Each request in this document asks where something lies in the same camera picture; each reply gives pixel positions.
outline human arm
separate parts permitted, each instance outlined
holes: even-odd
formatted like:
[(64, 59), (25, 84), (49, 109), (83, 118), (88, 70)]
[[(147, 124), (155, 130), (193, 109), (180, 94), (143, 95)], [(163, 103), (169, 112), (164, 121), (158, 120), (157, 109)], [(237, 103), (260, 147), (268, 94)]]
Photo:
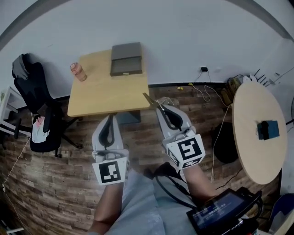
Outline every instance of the human arm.
[(94, 221), (89, 232), (105, 234), (119, 218), (122, 206), (124, 183), (107, 185), (98, 202)]
[(199, 165), (183, 169), (190, 194), (197, 202), (204, 203), (217, 195), (217, 192)]

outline wooden round table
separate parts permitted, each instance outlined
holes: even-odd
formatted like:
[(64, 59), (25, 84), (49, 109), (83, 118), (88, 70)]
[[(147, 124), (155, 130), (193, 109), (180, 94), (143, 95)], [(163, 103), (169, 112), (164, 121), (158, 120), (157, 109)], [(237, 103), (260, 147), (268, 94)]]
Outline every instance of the wooden round table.
[[(280, 172), (287, 151), (285, 119), (276, 98), (257, 82), (242, 84), (233, 102), (233, 132), (240, 162), (248, 177), (261, 185)], [(280, 136), (259, 140), (257, 124), (277, 121)]]

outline table top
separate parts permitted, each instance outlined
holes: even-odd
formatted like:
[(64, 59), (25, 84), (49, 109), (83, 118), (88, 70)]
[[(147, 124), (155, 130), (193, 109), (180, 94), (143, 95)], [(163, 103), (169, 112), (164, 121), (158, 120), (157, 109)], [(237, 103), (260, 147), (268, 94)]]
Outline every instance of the table top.
[[(242, 84), (233, 102), (233, 131), (240, 162), (258, 184), (271, 182), (280, 172), (287, 151), (287, 132), (275, 97), (257, 82)], [(280, 136), (259, 140), (257, 123), (277, 121)]]
[(127, 112), (148, 109), (143, 93), (149, 94), (147, 72), (128, 76), (110, 76), (111, 50), (81, 56), (79, 63), (87, 74), (80, 82), (77, 78), (69, 98), (68, 115), (71, 117)]

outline light blue shirt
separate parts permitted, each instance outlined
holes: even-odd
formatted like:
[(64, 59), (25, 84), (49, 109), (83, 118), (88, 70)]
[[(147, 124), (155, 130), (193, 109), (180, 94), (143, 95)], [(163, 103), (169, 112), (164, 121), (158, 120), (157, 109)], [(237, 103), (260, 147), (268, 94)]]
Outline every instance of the light blue shirt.
[[(168, 178), (158, 179), (171, 194), (194, 205)], [(173, 179), (187, 189), (181, 180)], [(194, 235), (196, 232), (186, 215), (190, 210), (168, 196), (156, 179), (148, 179), (132, 170), (124, 187), (121, 215), (106, 234)]]

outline gray box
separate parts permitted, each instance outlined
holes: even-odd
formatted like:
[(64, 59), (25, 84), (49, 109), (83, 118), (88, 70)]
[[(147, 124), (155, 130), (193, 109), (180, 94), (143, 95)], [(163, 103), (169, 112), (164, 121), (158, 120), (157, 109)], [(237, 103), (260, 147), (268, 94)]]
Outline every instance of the gray box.
[(115, 45), (111, 53), (110, 76), (142, 73), (141, 43)]

